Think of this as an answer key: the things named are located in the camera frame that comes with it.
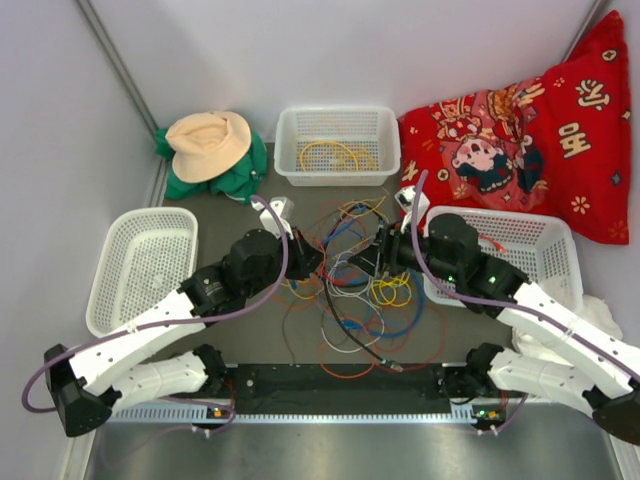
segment floor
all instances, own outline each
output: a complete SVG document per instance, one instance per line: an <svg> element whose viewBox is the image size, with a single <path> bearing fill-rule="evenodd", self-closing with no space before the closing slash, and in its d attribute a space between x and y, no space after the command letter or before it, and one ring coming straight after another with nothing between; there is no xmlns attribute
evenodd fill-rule
<svg viewBox="0 0 640 480"><path fill-rule="evenodd" d="M329 216L323 226L323 217L347 201L381 199L387 195L380 209L390 218L398 218L392 198L397 189L398 177L390 178L383 188L293 187L286 178L272 170L260 184L257 193L267 200L276 196L289 197L295 204L292 225L300 228L305 234L323 237L332 224L331 220L335 221L337 218L335 214ZM246 231L260 227L258 215L250 206L240 205L224 195L214 196L205 192L180 201L165 200L164 205L186 208L198 218L198 266L219 260L228 252L230 245ZM369 234L375 231L376 222L372 215L363 217L362 222ZM337 240L334 246L336 252L355 245L360 238L347 232ZM298 291L304 295L315 293L317 290L313 286L301 285ZM280 289L278 295L279 300L285 305L290 305L296 300L285 287ZM414 288L414 297L417 295L417 289ZM304 303L298 300L293 307L294 310L285 318L287 306L272 300L253 314L216 325L176 342L164 350L160 357L210 343L221 350L227 363L317 363L318 349L323 343L320 330L322 310L315 304L301 311L295 310ZM357 319L361 319L366 312L364 304L351 299L339 299L338 306L345 315L353 315ZM395 311L385 310L385 318L389 323L406 322L407 317L413 317L416 306L409 305L404 309L390 310ZM332 321L326 320L324 323L330 340L336 344L345 341L344 334ZM283 331L291 352L286 347ZM393 359L399 362L420 363L441 350L438 361L461 362L465 360L471 348L482 342L510 345L510 329L486 316L475 315L462 308L438 307L428 302L420 322L405 346L393 354ZM347 350L353 348L349 342L342 345L342 348ZM387 349L400 346L399 343L392 344L391 340L381 341L380 345ZM368 361L361 354L341 354L328 348L322 355L324 361L329 363Z"/></svg>
<svg viewBox="0 0 640 480"><path fill-rule="evenodd" d="M525 406L498 437L463 425L235 425L210 440L172 432L125 458L164 428L107 424L85 480L622 478L607 436L559 405Z"/></svg>

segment red fabric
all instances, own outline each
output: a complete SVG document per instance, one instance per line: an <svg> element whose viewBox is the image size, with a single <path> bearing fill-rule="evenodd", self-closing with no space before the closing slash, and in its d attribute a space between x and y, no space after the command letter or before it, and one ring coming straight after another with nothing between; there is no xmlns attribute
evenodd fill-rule
<svg viewBox="0 0 640 480"><path fill-rule="evenodd" d="M553 215L592 240L626 245L630 108L613 11L541 77L404 115L402 186L426 169L433 206Z"/></svg>

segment white plastic basket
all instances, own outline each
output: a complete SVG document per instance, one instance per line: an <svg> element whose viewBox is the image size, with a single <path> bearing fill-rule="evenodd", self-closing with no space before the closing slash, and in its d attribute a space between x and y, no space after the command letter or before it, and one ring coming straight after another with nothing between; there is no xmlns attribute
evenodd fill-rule
<svg viewBox="0 0 640 480"><path fill-rule="evenodd" d="M195 269L198 221L184 208L133 210L109 228L87 307L102 337L162 300Z"/></svg>
<svg viewBox="0 0 640 480"><path fill-rule="evenodd" d="M360 152L361 161L342 162L338 142ZM392 110L384 107L288 108L276 131L275 169L291 185L307 187L379 186L400 169L400 136Z"/></svg>
<svg viewBox="0 0 640 480"><path fill-rule="evenodd" d="M434 207L429 221L443 213L455 213L475 227L478 233L498 242L500 253L488 240L480 239L482 250L496 255L524 271L529 278L550 287L555 299L572 311L582 306L582 278L576 246L569 226L555 217L475 208ZM429 299L442 305L462 306L425 278Z"/></svg>

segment beige hat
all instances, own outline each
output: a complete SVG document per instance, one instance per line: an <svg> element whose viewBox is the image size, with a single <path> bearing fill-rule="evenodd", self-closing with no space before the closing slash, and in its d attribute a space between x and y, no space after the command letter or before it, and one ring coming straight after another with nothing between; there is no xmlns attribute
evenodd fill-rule
<svg viewBox="0 0 640 480"><path fill-rule="evenodd" d="M249 124L233 112L189 115L174 123L165 138L176 152L173 171L187 183L206 182L223 174L251 146Z"/></svg>

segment green cloth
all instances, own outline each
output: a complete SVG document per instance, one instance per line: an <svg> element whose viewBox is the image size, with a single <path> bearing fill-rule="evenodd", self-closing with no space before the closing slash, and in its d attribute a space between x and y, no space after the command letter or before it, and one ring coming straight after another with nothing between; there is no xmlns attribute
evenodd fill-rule
<svg viewBox="0 0 640 480"><path fill-rule="evenodd" d="M164 158L172 159L174 151L164 137L166 132L166 129L156 132L156 153ZM165 197L171 200L181 200L209 188L213 194L224 193L233 200L248 204L251 202L251 195L256 192L266 173L267 149L260 136L252 130L249 151L238 163L219 177L208 182L187 183L180 180L171 167L167 177Z"/></svg>

